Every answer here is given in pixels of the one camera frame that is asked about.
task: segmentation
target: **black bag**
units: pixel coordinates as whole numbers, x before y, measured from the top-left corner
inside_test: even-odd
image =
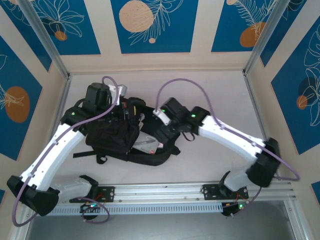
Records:
[[[129,115],[131,113],[129,119],[115,118],[114,120],[106,121],[103,119],[92,122],[88,128],[85,143],[92,146],[93,151],[75,153],[74,158],[96,155],[96,162],[104,164],[109,156],[137,164],[158,166],[168,160],[171,155],[180,153],[179,148],[175,146],[180,134],[164,144],[163,148],[158,148],[155,154],[148,154],[132,148],[139,136],[141,114],[144,115],[144,119],[141,121],[143,124],[141,131],[151,136],[154,136],[155,131],[163,125],[163,122],[153,115],[154,109],[152,107],[143,106],[143,104],[137,105],[137,102],[132,104],[130,99],[127,100],[127,111]]]

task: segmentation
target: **white cable tray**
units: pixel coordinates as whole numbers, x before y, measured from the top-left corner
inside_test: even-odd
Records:
[[[64,204],[56,206],[47,216],[78,216],[80,204]],[[111,215],[140,215],[140,214],[191,214],[191,213],[222,213],[223,207],[219,202],[208,203],[173,203],[173,204],[106,204]],[[97,208],[86,215],[106,215],[102,208]]]

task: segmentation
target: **white floor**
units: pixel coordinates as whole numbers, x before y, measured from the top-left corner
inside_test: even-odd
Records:
[[[88,85],[101,82],[104,75],[74,75],[65,109],[84,98]],[[159,88],[168,80],[188,78],[202,85],[209,94],[217,117],[225,123],[254,137],[262,138],[258,121],[241,71],[143,71],[111,73],[118,84],[128,87],[126,97],[144,99],[153,107]],[[187,82],[175,82],[161,94],[163,103],[174,97],[191,109],[208,104],[200,90]],[[73,158],[64,162],[56,175],[57,179],[86,174],[100,184],[181,183],[218,181],[225,172],[245,164],[239,155],[221,144],[197,136],[194,142],[181,136],[176,141],[181,150],[178,156],[171,156],[160,166],[146,166],[125,162],[115,158],[99,165],[94,156]],[[91,147],[81,142],[73,153],[90,151]]]

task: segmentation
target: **cable connector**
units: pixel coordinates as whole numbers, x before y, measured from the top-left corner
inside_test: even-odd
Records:
[[[161,121],[164,123],[164,125],[168,126],[170,123],[170,118],[160,109],[158,108],[157,110],[153,110],[153,114],[156,115],[158,118],[161,119]]]

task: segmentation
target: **black backpack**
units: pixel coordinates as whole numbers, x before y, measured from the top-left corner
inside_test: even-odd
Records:
[[[74,158],[96,155],[96,162],[104,164],[109,156],[137,164],[158,166],[171,155],[180,153],[175,146],[179,133],[164,144],[163,148],[158,148],[155,154],[132,148],[139,136],[139,124],[143,124],[142,132],[154,136],[163,122],[153,115],[154,108],[146,106],[139,98],[123,98],[121,102],[122,105],[117,106],[112,113],[88,125],[85,143],[91,146],[93,151],[75,153]],[[144,116],[144,119],[140,123],[141,116]]]

